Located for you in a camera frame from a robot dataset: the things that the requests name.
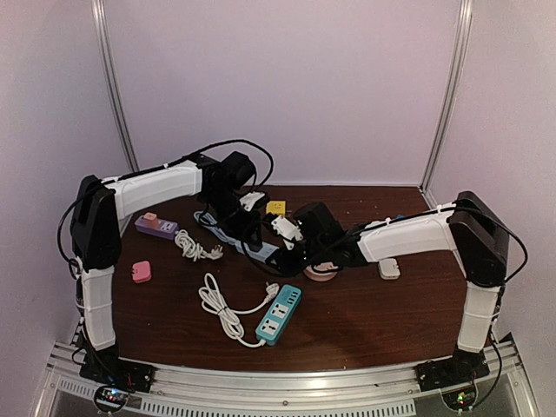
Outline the pink round power strip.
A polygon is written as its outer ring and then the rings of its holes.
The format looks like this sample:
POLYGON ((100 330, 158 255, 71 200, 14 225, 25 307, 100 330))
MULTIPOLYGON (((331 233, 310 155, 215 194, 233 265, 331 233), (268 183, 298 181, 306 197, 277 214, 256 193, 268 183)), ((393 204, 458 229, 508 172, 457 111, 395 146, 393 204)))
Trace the pink round power strip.
POLYGON ((311 281, 326 282, 334 279, 337 276, 338 272, 332 270, 314 270, 311 267, 307 267, 303 270, 303 274, 311 281))

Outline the grey-blue power strip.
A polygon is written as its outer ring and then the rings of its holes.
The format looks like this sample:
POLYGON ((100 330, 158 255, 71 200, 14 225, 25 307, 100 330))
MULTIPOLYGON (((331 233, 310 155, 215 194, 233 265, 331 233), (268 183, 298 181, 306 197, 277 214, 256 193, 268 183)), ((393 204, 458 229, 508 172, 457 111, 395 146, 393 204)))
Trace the grey-blue power strip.
POLYGON ((210 213, 196 211, 193 214, 193 217, 200 226, 210 231, 221 242, 233 246, 238 253, 246 255, 261 263, 265 263, 266 260, 278 249, 276 245, 268 242, 263 242, 258 250, 252 249, 247 243, 227 235, 220 227, 217 227, 216 220, 210 213))

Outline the yellow cube socket adapter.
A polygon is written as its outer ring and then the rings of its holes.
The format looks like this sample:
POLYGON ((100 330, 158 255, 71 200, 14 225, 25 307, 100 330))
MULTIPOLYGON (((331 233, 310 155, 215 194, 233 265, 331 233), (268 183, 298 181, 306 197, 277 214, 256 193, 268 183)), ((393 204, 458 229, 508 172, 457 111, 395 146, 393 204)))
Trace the yellow cube socket adapter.
POLYGON ((285 201, 269 201, 266 205, 266 214, 285 216, 287 204, 285 201))

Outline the white plug adapter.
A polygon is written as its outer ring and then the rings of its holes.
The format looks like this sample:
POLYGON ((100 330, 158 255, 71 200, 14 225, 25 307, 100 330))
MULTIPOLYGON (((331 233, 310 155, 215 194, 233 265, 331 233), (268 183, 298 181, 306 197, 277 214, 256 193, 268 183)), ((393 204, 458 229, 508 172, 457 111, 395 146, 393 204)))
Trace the white plug adapter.
POLYGON ((400 267, 394 258, 380 260, 378 269, 382 280, 393 281, 400 278, 400 267))

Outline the teal USB power strip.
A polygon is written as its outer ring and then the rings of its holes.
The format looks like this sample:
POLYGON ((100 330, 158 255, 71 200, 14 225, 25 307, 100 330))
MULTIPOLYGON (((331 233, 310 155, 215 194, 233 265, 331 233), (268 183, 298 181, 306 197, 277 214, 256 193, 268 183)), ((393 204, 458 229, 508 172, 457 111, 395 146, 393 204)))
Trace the teal USB power strip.
POLYGON ((257 340, 265 345, 274 346, 288 325, 301 298, 300 288, 284 285, 255 330, 257 340))

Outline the small pink adapter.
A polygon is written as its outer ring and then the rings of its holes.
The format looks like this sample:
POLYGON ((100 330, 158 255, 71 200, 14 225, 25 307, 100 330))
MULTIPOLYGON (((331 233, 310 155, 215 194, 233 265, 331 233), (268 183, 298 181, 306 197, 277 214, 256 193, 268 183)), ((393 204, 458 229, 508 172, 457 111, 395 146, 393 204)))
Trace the small pink adapter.
POLYGON ((145 221, 145 224, 146 224, 147 227, 153 228, 153 229, 158 229, 159 228, 159 221, 158 221, 157 214, 147 212, 143 215, 143 220, 145 221))

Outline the pink plug adapter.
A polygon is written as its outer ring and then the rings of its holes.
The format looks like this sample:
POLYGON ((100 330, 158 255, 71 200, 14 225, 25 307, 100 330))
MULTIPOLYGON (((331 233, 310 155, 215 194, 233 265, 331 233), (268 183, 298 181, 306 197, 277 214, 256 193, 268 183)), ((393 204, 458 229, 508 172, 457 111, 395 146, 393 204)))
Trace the pink plug adapter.
POLYGON ((135 284, 150 281, 152 278, 151 265, 149 261, 139 261, 132 265, 132 281, 135 284))

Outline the purple power strip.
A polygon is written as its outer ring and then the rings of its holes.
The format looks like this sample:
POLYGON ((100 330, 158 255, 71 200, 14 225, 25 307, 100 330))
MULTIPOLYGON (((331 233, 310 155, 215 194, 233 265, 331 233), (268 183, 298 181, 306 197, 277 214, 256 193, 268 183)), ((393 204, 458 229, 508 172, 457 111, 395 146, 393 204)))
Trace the purple power strip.
POLYGON ((154 213, 140 215, 135 221, 136 230, 145 235, 153 235, 167 240, 174 240, 179 226, 176 222, 161 220, 154 213))

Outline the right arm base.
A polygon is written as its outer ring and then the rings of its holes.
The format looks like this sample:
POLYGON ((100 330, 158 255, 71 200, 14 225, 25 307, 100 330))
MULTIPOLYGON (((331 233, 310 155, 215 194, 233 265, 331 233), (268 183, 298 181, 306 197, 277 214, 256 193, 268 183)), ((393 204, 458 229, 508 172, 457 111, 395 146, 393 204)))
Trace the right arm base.
POLYGON ((422 362, 414 371, 421 392, 471 383, 490 374, 483 352, 469 353, 459 349, 446 359, 422 362))

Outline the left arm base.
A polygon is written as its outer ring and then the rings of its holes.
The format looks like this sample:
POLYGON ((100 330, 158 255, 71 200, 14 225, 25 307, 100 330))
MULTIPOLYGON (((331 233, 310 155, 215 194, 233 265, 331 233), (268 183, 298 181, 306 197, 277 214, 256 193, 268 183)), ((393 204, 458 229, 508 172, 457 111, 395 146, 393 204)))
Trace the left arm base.
POLYGON ((92 380, 111 387, 117 387, 131 393, 149 393, 155 368, 151 365, 126 361, 115 356, 99 358, 95 351, 84 357, 79 374, 84 379, 92 380))

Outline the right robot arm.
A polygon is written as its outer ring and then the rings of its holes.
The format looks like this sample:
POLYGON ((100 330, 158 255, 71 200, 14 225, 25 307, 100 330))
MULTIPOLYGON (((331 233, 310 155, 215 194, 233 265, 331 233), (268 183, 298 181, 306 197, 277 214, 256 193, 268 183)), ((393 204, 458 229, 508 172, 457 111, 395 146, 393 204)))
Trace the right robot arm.
POLYGON ((322 202, 308 204, 286 219, 276 216, 269 229, 283 244, 265 261, 280 275, 304 269, 317 273, 364 268, 387 260, 424 255, 448 260, 464 279, 458 353, 445 367, 453 383, 465 382, 479 368, 476 354, 487 342, 507 282, 511 238, 508 227, 473 192, 424 212, 344 228, 322 202))

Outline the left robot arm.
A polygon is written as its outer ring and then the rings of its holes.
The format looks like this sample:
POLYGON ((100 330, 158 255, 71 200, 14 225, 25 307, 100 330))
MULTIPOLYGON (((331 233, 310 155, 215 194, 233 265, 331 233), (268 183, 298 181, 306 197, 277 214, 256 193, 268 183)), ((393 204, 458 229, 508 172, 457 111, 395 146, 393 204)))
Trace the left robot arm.
POLYGON ((259 189, 244 190, 254 177, 255 165, 241 152, 218 161, 196 151, 143 171, 81 180, 63 219, 69 223, 68 264, 77 279, 85 339, 93 350, 116 345, 113 280, 130 224, 160 204, 195 197, 208 206, 226 235, 258 249, 261 234, 248 227, 261 218, 269 198, 259 189))

